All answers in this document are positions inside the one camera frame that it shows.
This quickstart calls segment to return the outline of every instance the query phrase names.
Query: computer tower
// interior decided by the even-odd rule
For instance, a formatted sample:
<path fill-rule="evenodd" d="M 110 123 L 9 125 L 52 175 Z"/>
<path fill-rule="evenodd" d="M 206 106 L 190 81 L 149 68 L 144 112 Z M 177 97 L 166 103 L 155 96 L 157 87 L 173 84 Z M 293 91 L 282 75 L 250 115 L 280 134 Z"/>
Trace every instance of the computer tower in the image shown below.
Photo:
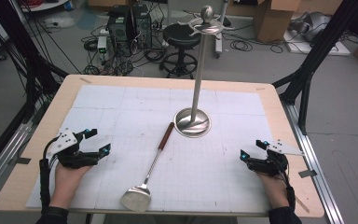
<path fill-rule="evenodd" d="M 152 48 L 152 30 L 151 18 L 148 13 L 147 5 L 136 4 L 132 6 L 134 18 L 135 35 L 137 37 L 138 46 L 142 49 Z"/>
<path fill-rule="evenodd" d="M 131 8 L 113 6 L 108 13 L 107 27 L 117 56 L 131 56 L 131 43 L 134 36 Z"/>

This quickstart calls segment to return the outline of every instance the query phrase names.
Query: silver pole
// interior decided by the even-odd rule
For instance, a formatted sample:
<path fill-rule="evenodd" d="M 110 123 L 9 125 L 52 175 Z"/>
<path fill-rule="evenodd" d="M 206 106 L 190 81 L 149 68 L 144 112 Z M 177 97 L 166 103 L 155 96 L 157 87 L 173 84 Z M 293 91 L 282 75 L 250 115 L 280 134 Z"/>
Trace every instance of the silver pole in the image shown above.
<path fill-rule="evenodd" d="M 204 61 L 205 61 L 205 47 L 207 42 L 207 36 L 202 35 L 201 41 L 200 41 L 200 50 L 199 50 L 199 62 L 197 65 L 197 77 L 196 77 L 196 85 L 194 87 L 194 95 L 193 95 L 193 106 L 191 107 L 191 120 L 190 122 L 194 121 L 196 119 L 197 115 L 197 107 L 199 104 L 199 98 L 200 98 L 200 87 L 202 82 L 202 73 L 203 73 L 203 67 L 204 67 Z"/>

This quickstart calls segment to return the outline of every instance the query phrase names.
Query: wooden table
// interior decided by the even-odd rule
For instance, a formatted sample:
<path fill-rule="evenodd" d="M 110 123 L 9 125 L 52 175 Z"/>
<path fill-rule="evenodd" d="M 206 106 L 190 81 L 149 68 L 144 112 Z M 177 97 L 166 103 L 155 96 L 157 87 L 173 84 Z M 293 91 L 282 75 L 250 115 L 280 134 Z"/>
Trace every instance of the wooden table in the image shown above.
<path fill-rule="evenodd" d="M 38 161 L 41 159 L 47 142 L 55 137 L 61 128 L 65 116 L 83 85 L 192 90 L 194 88 L 194 80 L 84 75 L 68 76 L 62 83 L 47 113 L 34 132 L 27 148 L 21 155 L 23 158 L 30 158 L 31 162 L 27 165 L 17 164 L 1 190 L 0 211 L 33 211 L 33 209 L 27 208 L 25 205 L 34 187 L 34 182 L 38 177 Z M 287 144 L 297 146 L 293 131 L 282 109 L 278 93 L 272 85 L 204 80 L 201 87 L 211 91 L 238 91 L 259 94 L 273 138 L 281 139 Z M 298 156 L 287 156 L 287 158 L 290 163 L 289 176 L 291 184 L 296 190 L 297 215 L 300 217 L 323 216 L 324 209 L 311 178 L 301 178 L 298 174 L 307 170 L 303 158 Z M 78 212 L 109 213 L 109 211 L 105 210 L 79 210 Z"/>

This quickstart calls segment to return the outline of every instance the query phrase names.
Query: brown grip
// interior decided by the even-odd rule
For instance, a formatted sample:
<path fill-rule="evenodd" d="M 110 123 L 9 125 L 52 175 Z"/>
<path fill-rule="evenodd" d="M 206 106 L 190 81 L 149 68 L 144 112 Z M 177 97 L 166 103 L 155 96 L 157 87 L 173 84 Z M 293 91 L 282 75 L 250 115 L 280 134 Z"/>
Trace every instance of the brown grip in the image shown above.
<path fill-rule="evenodd" d="M 160 149 L 161 151 L 165 147 L 165 144 L 167 143 L 168 138 L 170 137 L 173 126 L 174 126 L 174 124 L 173 124 L 173 122 L 171 122 L 170 126 L 168 126 L 167 132 L 165 132 L 164 137 L 162 138 L 161 143 L 159 144 L 158 149 Z"/>

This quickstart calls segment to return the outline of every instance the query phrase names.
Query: power strip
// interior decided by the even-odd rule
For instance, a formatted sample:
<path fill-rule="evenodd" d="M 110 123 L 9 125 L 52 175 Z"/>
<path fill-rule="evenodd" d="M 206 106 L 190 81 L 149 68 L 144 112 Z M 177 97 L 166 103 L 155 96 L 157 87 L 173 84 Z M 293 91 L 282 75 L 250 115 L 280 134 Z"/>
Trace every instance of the power strip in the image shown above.
<path fill-rule="evenodd" d="M 107 37 L 98 37 L 98 54 L 100 55 L 100 60 L 102 62 L 106 62 L 109 60 L 109 52 L 107 50 Z"/>

